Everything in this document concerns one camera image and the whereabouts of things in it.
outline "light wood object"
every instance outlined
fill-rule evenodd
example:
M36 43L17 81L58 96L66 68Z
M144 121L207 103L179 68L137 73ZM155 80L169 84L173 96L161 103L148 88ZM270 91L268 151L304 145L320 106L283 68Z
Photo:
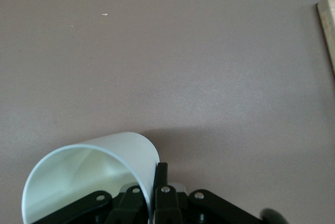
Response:
M318 3L318 9L331 61L335 66L335 0L322 0Z

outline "gray surface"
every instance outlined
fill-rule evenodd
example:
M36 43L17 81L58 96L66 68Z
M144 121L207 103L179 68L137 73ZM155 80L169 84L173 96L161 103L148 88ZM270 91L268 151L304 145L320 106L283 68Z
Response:
M21 223L44 155L122 131L152 140L189 192L333 223L319 1L0 0L0 223Z

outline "metal screw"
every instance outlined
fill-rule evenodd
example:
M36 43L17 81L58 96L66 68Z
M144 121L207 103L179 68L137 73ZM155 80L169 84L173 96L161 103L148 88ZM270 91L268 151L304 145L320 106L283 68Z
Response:
M104 200L105 199L105 195L99 195L98 197L96 197L96 200Z
M132 192L134 193L134 194L136 194L136 193L139 193L141 190L138 188L138 187L136 187L136 188L134 188L133 190L132 190Z
M163 186L162 189L161 189L161 191L163 193L168 193L170 191L170 188L168 186Z
M197 193L194 194L194 197L196 199L203 199L203 198L205 198L205 195L201 192L197 192Z

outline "wooden block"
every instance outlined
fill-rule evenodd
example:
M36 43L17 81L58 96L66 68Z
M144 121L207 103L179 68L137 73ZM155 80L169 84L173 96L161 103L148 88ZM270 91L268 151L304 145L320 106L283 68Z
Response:
M322 0L318 3L318 10L335 71L335 0Z

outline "white cylinder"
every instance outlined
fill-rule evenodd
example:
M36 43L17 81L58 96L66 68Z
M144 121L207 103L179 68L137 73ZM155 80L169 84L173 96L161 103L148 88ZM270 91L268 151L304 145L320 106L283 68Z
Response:
M152 221L152 196L157 150L144 136L123 132L59 148L32 169L22 196L24 224L94 191L117 196L122 186L138 183Z

